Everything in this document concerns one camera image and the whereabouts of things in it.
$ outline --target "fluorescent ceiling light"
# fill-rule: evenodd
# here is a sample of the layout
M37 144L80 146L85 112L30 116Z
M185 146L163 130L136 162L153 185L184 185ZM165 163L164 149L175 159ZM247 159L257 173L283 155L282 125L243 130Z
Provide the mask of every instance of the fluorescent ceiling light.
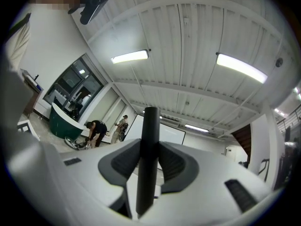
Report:
M111 58L111 61L113 64L125 62L125 61L131 61L131 60L139 60L139 59L147 59L149 57L149 54L147 50L141 50L125 55L119 55L116 57Z
M285 145L292 145L292 146L296 146L296 143L295 142L284 142Z
M185 127L190 128L190 129L194 129L194 130L199 130L199 131L206 132L206 133L209 132L206 129L203 129L203 128L200 128L200 127L196 127L196 126L191 126L191 125L188 125L188 124L186 124Z
M258 80L262 84L267 80L267 75L265 75L263 72L230 56L218 54L216 63L218 65L244 73L245 75Z

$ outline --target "white wall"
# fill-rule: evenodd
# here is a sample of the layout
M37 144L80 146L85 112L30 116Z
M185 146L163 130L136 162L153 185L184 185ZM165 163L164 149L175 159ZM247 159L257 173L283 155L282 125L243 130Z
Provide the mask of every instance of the white wall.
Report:
M269 130L269 172L266 183L271 189L274 189L276 179L278 176L279 159L285 152L284 138L281 135L274 111L269 107L267 101L263 103L263 111L267 117L268 130Z
M269 127L265 114L251 123L251 158L248 170L258 175L263 159L269 159Z
M226 157L236 163L245 162L248 159L248 155L240 145L228 145Z
M112 83L108 83L100 90L100 92L95 96L95 98L92 100L92 102L88 105L88 107L81 115L79 119L79 124L84 125L86 123L92 111L97 107L97 105L100 103L100 101L103 99L103 97L107 94L107 92L111 88L112 88Z
M225 152L226 143L186 133L183 145L220 155Z
M50 105L44 95L62 72L89 48L80 35L72 17L65 10L51 10L45 5L32 5L28 47L19 68L44 89L35 109L49 117Z
M114 92L113 89L107 91L103 98L99 101L93 111L91 111L87 121L103 121L105 115L109 109L113 106L114 102L118 99L118 95Z
M123 119L123 116L124 115L127 115L128 116L128 119L127 119L127 123L128 123L128 127L127 127L127 132L129 131L131 125L133 124L134 122L134 119L136 117L136 112L132 109L132 107L130 106L126 106L124 108L124 110L122 111L120 117L116 120L116 122L119 122L121 119ZM113 132L117 129L117 127L113 127L113 130L110 131L110 136L104 136L103 138L103 142L107 142L107 143L110 143L111 142L111 139L112 139L112 136L113 136Z
M116 129L114 123L117 123L116 120L118 120L121 114L124 113L126 104L119 97L113 106L114 107L112 107L112 111L107 113L108 114L108 116L106 116L107 120L106 121L104 120L105 124L107 125L108 131L110 132L111 131L113 132L113 130Z

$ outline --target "green reception desk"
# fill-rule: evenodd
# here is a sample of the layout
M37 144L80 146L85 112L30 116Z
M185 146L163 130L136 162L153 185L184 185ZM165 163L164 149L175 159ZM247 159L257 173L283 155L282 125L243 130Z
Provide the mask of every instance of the green reception desk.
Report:
M56 104L52 103L50 112L50 130L57 137L75 140L83 131L84 126L70 118Z

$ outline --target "railing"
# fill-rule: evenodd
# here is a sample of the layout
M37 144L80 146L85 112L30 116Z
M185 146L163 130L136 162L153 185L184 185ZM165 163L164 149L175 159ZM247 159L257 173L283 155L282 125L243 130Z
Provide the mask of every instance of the railing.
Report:
M264 168L263 168L262 170L259 171L258 175L261 174L261 173L266 169L266 167L267 167L267 165L268 165L267 170L266 170L266 173L265 173L265 176L264 176L264 178L263 178L264 182L266 182L266 181L267 181L267 178L268 178L268 172L269 172L269 159L263 159L260 165L262 165L262 163L265 163L265 164L264 164Z
M291 126L292 128L300 122L301 122L301 105L295 111L293 111L288 117L278 122L277 125L280 132L284 133L287 127Z

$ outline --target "vent slot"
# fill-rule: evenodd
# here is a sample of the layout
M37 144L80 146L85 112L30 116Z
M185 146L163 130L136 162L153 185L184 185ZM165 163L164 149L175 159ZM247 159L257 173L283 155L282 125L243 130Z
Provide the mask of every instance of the vent slot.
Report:
M80 161L81 161L81 159L79 159L78 157L76 157L76 158L65 160L64 163L65 163L66 166L70 166L70 165L78 163Z
M256 205L256 200L237 180L229 180L225 182L225 185L232 194L234 200L236 201L242 212L246 212Z

